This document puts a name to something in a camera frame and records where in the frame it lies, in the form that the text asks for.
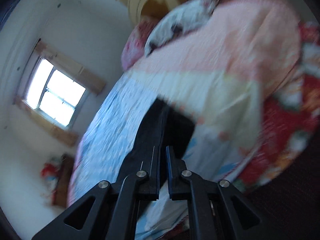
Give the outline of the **black pants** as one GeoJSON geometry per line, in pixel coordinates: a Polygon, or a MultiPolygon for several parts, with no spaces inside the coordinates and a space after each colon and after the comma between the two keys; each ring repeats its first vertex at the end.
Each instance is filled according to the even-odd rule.
{"type": "Polygon", "coordinates": [[[144,115],[132,150],[124,158],[116,182],[138,170],[148,172],[151,186],[157,191],[167,180],[166,148],[170,146],[176,159],[185,154],[195,124],[161,99],[156,99],[144,115]]]}

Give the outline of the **brown wooden desk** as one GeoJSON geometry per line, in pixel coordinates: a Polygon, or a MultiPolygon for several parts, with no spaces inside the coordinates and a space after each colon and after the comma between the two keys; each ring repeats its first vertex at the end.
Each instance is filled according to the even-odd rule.
{"type": "Polygon", "coordinates": [[[58,170],[57,184],[52,193],[52,205],[67,208],[68,188],[73,173],[74,158],[68,154],[61,157],[61,166],[58,170]]]}

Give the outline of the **red gift bag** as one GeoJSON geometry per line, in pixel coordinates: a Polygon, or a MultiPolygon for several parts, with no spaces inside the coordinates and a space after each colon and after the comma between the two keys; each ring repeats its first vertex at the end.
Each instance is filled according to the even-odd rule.
{"type": "Polygon", "coordinates": [[[59,168],[51,163],[44,163],[43,168],[41,170],[41,177],[57,177],[59,168]]]}

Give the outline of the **left beige curtain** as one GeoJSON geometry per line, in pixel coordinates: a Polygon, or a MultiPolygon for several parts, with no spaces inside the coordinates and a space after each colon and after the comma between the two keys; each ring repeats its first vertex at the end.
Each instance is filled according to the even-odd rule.
{"type": "Polygon", "coordinates": [[[24,111],[35,124],[44,129],[51,137],[68,147],[74,147],[76,145],[79,138],[77,133],[63,129],[47,120],[43,115],[33,110],[19,95],[15,97],[15,105],[24,111]]]}

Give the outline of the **beige curtain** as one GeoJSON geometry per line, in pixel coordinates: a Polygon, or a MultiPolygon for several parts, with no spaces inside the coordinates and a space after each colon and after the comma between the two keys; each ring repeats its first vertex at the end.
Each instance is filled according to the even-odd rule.
{"type": "Polygon", "coordinates": [[[92,93],[98,95],[103,91],[106,85],[103,79],[82,64],[59,52],[54,47],[39,40],[35,46],[35,51],[38,52],[41,57],[52,63],[59,71],[70,76],[92,93]]]}
{"type": "Polygon", "coordinates": [[[19,95],[15,97],[15,105],[24,111],[35,124],[44,129],[51,137],[68,147],[74,147],[76,145],[79,138],[77,133],[63,129],[47,120],[43,115],[33,110],[19,95]]]}

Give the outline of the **red plaid mattress sheet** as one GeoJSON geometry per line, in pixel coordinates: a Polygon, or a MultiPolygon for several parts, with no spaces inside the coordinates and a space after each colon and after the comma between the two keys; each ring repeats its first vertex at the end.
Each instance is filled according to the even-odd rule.
{"type": "Polygon", "coordinates": [[[300,186],[297,171],[286,169],[300,164],[319,128],[319,25],[301,23],[299,31],[302,60],[291,81],[264,103],[263,144],[234,181],[240,190],[279,191],[286,181],[300,186]]]}

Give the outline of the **right beige curtain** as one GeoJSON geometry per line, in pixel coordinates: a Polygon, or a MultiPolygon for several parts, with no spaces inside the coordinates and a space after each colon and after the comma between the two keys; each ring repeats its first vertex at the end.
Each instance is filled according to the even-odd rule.
{"type": "Polygon", "coordinates": [[[70,76],[92,93],[98,95],[103,91],[106,85],[103,79],[82,64],[59,52],[54,47],[39,40],[35,46],[35,51],[38,52],[41,57],[52,63],[59,71],[70,76]]]}

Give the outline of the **blue pink patterned bedspread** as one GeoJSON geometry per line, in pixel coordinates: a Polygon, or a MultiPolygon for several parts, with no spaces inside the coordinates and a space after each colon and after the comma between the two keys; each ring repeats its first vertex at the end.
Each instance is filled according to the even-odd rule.
{"type": "Polygon", "coordinates": [[[293,74],[301,41],[281,0],[222,0],[208,23],[140,59],[114,85],[78,146],[73,204],[114,183],[156,99],[193,121],[183,157],[203,179],[233,182],[262,145],[263,104],[293,74]]]}

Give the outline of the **pink floral folded blanket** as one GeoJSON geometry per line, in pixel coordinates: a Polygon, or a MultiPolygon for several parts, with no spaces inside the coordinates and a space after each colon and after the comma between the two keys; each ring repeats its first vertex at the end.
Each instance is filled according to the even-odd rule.
{"type": "Polygon", "coordinates": [[[154,18],[147,17],[135,26],[121,54],[123,71],[131,68],[144,55],[145,44],[158,22],[154,18]]]}

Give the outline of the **white dotted pillow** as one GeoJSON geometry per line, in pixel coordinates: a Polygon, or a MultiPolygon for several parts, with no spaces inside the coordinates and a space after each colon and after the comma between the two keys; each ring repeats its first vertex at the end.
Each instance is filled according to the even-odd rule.
{"type": "Polygon", "coordinates": [[[154,27],[144,47],[144,56],[179,35],[204,26],[220,0],[189,0],[174,8],[154,27]]]}

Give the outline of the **window with metal frame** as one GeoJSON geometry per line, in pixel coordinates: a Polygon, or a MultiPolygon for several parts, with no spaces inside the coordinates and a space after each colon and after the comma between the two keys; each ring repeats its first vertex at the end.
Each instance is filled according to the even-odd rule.
{"type": "Polygon", "coordinates": [[[71,126],[87,89],[58,70],[47,59],[35,64],[24,101],[36,113],[63,128],[71,126]]]}

